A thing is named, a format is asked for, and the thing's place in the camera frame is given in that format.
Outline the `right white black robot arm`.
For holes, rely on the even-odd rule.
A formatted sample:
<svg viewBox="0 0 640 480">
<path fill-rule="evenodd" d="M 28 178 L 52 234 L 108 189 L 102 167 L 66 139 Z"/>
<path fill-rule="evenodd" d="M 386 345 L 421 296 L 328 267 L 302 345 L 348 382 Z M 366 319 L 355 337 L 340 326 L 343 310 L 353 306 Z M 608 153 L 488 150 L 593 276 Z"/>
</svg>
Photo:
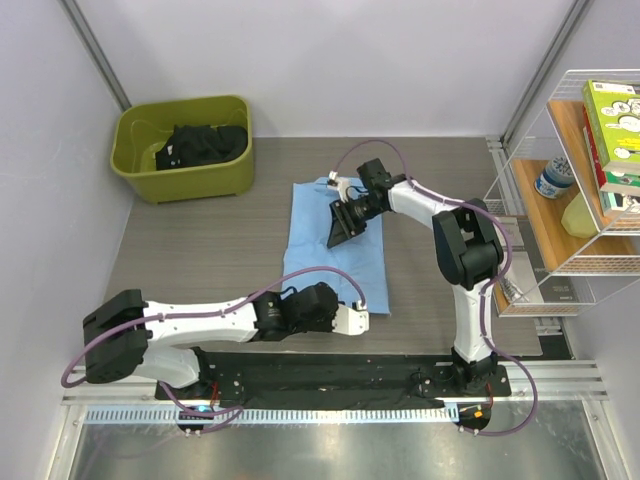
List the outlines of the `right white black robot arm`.
<svg viewBox="0 0 640 480">
<path fill-rule="evenodd" d="M 486 205 L 479 199 L 464 202 L 442 196 L 404 174 L 393 176 L 379 159 L 362 164 L 357 172 L 365 189 L 357 198 L 348 195 L 349 180 L 335 171 L 328 175 L 327 186 L 339 198 L 330 204 L 327 246 L 362 234 L 369 220 L 386 212 L 403 214 L 430 228 L 437 265 L 454 294 L 451 380 L 460 393 L 477 393 L 497 373 L 497 354 L 489 346 L 491 309 L 486 297 L 504 261 Z"/>
</svg>

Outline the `light blue long sleeve shirt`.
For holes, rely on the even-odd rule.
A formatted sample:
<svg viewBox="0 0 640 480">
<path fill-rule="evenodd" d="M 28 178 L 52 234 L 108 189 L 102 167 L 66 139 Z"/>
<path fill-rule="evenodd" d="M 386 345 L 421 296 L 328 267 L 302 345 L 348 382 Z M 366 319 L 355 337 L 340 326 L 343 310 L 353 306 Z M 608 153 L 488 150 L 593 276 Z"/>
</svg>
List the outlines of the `light blue long sleeve shirt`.
<svg viewBox="0 0 640 480">
<path fill-rule="evenodd" d="M 367 222 L 363 234 L 334 248 L 327 247 L 331 227 L 330 204 L 339 195 L 320 177 L 293 185 L 288 244 L 283 273 L 315 266 L 331 266 L 350 275 L 361 287 L 372 314 L 390 313 L 384 259 L 383 220 Z"/>
</svg>

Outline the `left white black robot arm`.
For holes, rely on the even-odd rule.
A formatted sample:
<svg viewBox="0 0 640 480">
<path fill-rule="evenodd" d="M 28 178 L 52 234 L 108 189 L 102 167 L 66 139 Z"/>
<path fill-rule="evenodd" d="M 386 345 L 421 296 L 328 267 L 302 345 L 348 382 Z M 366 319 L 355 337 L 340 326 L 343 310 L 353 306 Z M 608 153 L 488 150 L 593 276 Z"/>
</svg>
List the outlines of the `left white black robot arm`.
<svg viewBox="0 0 640 480">
<path fill-rule="evenodd" d="M 267 291 L 251 302 L 240 298 L 226 304 L 146 302 L 140 290 L 124 290 L 85 317 L 84 341 L 158 314 L 161 320 L 130 326 L 93 347 L 85 356 L 87 382 L 106 384 L 137 375 L 200 399 L 213 385 L 204 360 L 207 342 L 275 342 L 308 332 L 347 332 L 346 306 L 320 282 L 301 291 Z"/>
</svg>

